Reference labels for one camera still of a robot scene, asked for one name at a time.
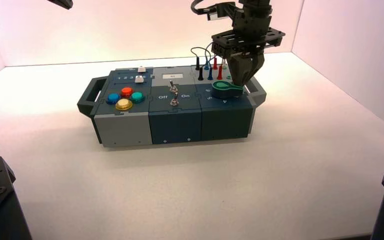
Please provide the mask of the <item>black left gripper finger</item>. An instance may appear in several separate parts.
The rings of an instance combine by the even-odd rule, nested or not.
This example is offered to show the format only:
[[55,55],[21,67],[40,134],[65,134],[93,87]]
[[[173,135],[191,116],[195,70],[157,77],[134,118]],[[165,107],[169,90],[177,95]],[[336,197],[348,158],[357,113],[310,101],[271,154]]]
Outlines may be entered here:
[[48,0],[48,1],[66,10],[70,10],[74,5],[72,0]]

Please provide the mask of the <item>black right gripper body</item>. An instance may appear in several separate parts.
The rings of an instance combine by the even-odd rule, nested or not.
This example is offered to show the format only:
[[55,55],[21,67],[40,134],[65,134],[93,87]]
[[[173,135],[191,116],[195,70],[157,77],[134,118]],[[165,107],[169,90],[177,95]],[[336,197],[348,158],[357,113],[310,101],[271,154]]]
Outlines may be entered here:
[[211,51],[220,57],[249,55],[265,48],[278,47],[286,35],[270,27],[272,5],[269,0],[240,0],[221,2],[211,6],[211,14],[217,18],[232,20],[231,30],[212,35]]

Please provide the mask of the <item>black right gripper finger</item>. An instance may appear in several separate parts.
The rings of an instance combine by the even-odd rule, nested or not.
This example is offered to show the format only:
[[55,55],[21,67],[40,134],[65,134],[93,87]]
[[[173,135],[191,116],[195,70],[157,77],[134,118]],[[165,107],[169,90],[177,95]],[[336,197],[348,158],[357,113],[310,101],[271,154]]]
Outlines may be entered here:
[[249,55],[247,59],[247,66],[243,73],[243,84],[247,82],[255,75],[255,73],[263,66],[265,62],[264,52],[255,52]]
[[229,56],[228,66],[233,84],[236,86],[244,86],[244,71],[247,67],[246,59],[242,55]]

